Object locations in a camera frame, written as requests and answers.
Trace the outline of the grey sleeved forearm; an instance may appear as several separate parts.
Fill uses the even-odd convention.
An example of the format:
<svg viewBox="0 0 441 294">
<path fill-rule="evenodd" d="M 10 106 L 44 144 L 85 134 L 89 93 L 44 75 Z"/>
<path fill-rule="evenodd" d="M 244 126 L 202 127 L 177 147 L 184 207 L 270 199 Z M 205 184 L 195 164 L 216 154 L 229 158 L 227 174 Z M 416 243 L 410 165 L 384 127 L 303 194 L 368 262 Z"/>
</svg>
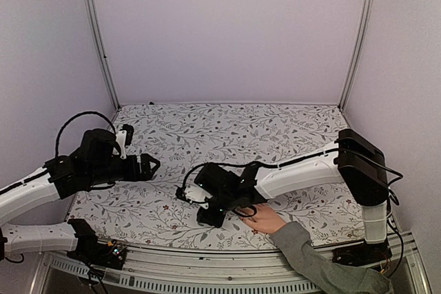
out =
<svg viewBox="0 0 441 294">
<path fill-rule="evenodd" d="M 287 223 L 270 238 L 292 269 L 325 293 L 393 293 L 391 280 L 379 272 L 324 258 L 311 246 L 309 232 L 297 222 Z"/>
</svg>

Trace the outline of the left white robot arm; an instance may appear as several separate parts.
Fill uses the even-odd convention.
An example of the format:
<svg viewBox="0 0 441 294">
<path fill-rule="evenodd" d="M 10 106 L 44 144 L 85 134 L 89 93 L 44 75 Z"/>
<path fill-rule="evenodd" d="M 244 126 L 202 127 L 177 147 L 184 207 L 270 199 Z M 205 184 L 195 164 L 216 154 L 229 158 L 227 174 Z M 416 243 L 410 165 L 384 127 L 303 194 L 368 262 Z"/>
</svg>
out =
<svg viewBox="0 0 441 294">
<path fill-rule="evenodd" d="M 129 156 L 131 126 L 113 133 L 87 130 L 80 146 L 70 155 L 56 155 L 20 181 L 1 190 L 1 259 L 27 252 L 66 251 L 86 265 L 119 263 L 120 244 L 99 242 L 83 219 L 50 226 L 17 226 L 10 220 L 42 204 L 63 200 L 80 191 L 103 190 L 117 182 L 151 180 L 161 166 L 149 154 Z"/>
</svg>

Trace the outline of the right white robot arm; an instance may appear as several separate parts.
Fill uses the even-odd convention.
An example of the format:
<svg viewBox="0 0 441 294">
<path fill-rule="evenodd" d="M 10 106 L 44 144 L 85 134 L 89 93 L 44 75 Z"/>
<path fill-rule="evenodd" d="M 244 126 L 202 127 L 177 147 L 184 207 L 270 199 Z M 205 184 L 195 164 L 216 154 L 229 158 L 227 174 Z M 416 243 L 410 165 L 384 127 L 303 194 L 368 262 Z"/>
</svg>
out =
<svg viewBox="0 0 441 294">
<path fill-rule="evenodd" d="M 220 228 L 227 211 L 253 207 L 286 193 L 323 184 L 343 182 L 362 208 L 365 242 L 356 249 L 363 264 L 382 254 L 387 238 L 389 197 L 383 152 L 352 129 L 310 154 L 278 164 L 254 161 L 237 175 L 230 166 L 202 165 L 193 185 L 184 188 L 186 199 L 201 207 L 198 222 Z"/>
</svg>

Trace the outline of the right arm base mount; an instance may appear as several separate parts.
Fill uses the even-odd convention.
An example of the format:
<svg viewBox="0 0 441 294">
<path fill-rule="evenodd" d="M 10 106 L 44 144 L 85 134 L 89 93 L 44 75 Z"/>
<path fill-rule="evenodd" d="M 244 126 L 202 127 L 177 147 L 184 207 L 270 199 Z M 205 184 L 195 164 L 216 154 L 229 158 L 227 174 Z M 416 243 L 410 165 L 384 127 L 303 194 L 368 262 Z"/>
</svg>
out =
<svg viewBox="0 0 441 294">
<path fill-rule="evenodd" d="M 332 251 L 332 262 L 345 266 L 364 266 L 387 261 L 392 257 L 389 243 L 367 244 L 362 242 L 351 246 L 336 248 Z"/>
</svg>

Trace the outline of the person's bare hand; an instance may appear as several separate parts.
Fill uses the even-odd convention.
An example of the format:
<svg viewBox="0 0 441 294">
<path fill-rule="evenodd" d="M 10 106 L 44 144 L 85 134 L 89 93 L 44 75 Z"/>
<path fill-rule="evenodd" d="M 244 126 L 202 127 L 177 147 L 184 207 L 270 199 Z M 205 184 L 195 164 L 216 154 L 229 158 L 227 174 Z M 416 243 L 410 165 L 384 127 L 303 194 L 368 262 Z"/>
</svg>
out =
<svg viewBox="0 0 441 294">
<path fill-rule="evenodd" d="M 287 223 L 267 204 L 255 204 L 239 210 L 240 219 L 254 231 L 273 234 Z"/>
</svg>

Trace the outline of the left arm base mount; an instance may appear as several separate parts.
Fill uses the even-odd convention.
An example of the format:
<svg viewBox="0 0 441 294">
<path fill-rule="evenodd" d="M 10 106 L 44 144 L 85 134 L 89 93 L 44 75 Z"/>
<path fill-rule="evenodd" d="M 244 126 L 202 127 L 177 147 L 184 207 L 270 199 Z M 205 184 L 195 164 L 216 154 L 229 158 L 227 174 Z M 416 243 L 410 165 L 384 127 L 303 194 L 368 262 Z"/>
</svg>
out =
<svg viewBox="0 0 441 294">
<path fill-rule="evenodd" d="M 77 239 L 74 250 L 68 251 L 67 256 L 78 260 L 86 266 L 103 266 L 110 269 L 122 270 L 127 256 L 126 245 L 117 240 L 100 243 L 95 231 L 83 219 L 68 220 Z"/>
</svg>

